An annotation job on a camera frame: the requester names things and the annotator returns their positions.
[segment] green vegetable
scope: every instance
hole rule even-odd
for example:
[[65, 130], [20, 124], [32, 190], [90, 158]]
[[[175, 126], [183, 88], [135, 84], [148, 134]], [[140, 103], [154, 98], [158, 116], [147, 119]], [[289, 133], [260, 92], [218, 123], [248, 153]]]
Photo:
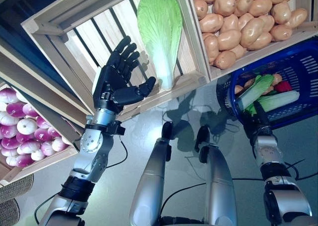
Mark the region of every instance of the green vegetable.
[[237, 99], [238, 107], [240, 108], [240, 110], [243, 111], [255, 100], [257, 100], [262, 95], [262, 93], [270, 87], [273, 81], [273, 75], [256, 76], [254, 84], [249, 87], [243, 94], [241, 94]]
[[[289, 103], [295, 102], [299, 98], [299, 93], [297, 91], [288, 91], [283, 93], [278, 93], [271, 96], [262, 96], [258, 98], [258, 102], [262, 105], [265, 112], [269, 112], [273, 109], [282, 107]], [[251, 104], [246, 108], [246, 111], [250, 112], [251, 115], [256, 114], [254, 104]]]
[[163, 89], [173, 86], [173, 71], [182, 31], [182, 16], [176, 0], [141, 0], [138, 28], [155, 65]]

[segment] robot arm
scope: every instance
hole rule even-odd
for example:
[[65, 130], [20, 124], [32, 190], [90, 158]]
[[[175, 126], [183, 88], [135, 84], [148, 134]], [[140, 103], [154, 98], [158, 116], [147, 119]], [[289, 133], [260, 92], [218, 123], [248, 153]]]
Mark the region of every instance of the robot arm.
[[265, 182], [264, 204], [272, 225], [309, 226], [315, 219], [308, 200], [288, 172], [270, 123], [261, 105], [254, 102], [257, 115], [244, 126]]
[[93, 93], [96, 112], [87, 116], [85, 132], [80, 140], [80, 152], [62, 190], [53, 198], [39, 225], [83, 226], [82, 215], [108, 163], [113, 147], [113, 135], [124, 135], [125, 129], [116, 115], [126, 104], [141, 101], [151, 92], [156, 79], [150, 77], [139, 87], [127, 87], [131, 71], [138, 65], [136, 44], [126, 36], [112, 52], [98, 77]]

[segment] plastic basket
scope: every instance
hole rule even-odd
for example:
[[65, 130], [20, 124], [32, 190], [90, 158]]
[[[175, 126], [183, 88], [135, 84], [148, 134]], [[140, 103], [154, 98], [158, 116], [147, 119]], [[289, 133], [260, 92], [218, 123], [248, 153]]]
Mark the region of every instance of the plastic basket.
[[258, 60], [232, 73], [224, 84], [224, 105], [244, 124], [236, 106], [235, 85], [256, 75], [279, 73], [292, 89], [300, 94], [296, 102], [267, 112], [273, 129], [298, 122], [318, 113], [318, 37], [300, 42], [275, 54]]

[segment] cable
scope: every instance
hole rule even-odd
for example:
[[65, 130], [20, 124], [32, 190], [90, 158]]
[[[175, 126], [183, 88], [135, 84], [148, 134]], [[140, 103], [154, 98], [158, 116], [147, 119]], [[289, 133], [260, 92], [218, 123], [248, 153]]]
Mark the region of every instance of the cable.
[[50, 198], [48, 198], [47, 200], [45, 200], [42, 204], [40, 204], [34, 211], [34, 219], [36, 221], [37, 224], [39, 224], [39, 221], [38, 221], [38, 217], [36, 216], [36, 213], [38, 212], [38, 210], [46, 203], [48, 202], [49, 200], [51, 200], [54, 196], [56, 196], [58, 193], [52, 195]]
[[123, 163], [123, 162], [127, 159], [127, 157], [128, 157], [127, 148], [126, 148], [125, 144], [123, 143], [123, 141], [121, 140], [121, 137], [120, 137], [120, 136], [119, 136], [119, 139], [120, 139], [120, 143], [123, 145], [123, 147], [124, 147], [124, 149], [125, 149], [126, 156], [125, 156], [125, 158], [124, 158], [122, 161], [120, 161], [120, 162], [118, 162], [118, 163], [116, 163], [116, 164], [110, 165], [110, 166], [106, 167], [106, 169], [111, 168], [111, 167], [113, 167], [113, 166], [116, 166], [116, 165], [119, 165], [119, 164]]

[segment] white floor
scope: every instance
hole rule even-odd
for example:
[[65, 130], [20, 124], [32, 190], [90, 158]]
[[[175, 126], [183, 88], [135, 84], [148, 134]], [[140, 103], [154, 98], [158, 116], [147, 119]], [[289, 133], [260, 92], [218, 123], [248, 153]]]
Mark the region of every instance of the white floor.
[[[127, 226], [132, 199], [152, 151], [160, 136], [164, 120], [172, 120], [177, 126], [176, 137], [171, 141], [171, 161], [166, 164], [164, 199], [176, 190], [204, 182], [205, 166], [198, 161], [193, 146], [201, 125], [209, 124], [213, 139], [226, 157], [232, 177], [261, 178], [254, 161], [251, 146], [239, 121], [232, 121], [225, 112], [219, 112], [216, 100], [216, 83], [213, 82], [178, 99], [149, 110], [122, 124], [126, 134], [122, 137], [128, 149], [128, 159], [121, 165], [108, 169], [95, 186], [89, 206], [82, 218], [86, 225]], [[318, 117], [300, 121], [278, 129], [274, 134], [284, 153], [284, 160], [294, 163], [300, 176], [318, 169]], [[118, 137], [109, 156], [109, 164], [124, 157]], [[68, 176], [75, 158], [59, 162], [34, 174], [32, 189], [17, 198], [21, 218], [18, 226], [36, 225], [35, 208], [45, 199], [58, 192]], [[307, 196], [313, 214], [318, 215], [318, 177], [299, 181]], [[269, 226], [265, 217], [262, 181], [235, 181], [239, 226]], [[202, 219], [204, 214], [205, 186], [198, 186], [173, 196], [163, 215]], [[39, 211], [41, 217], [48, 204]]]

